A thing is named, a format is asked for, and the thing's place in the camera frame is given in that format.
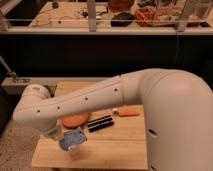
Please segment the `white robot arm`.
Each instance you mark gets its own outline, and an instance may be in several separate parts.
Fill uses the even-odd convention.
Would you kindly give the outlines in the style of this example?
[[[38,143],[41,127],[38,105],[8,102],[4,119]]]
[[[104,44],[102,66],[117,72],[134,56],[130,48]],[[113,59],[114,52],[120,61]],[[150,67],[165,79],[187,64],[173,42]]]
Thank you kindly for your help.
[[[54,139],[63,116],[123,105],[144,107],[149,171],[213,171],[213,90],[187,71],[130,72],[58,97],[31,84],[13,119]]]

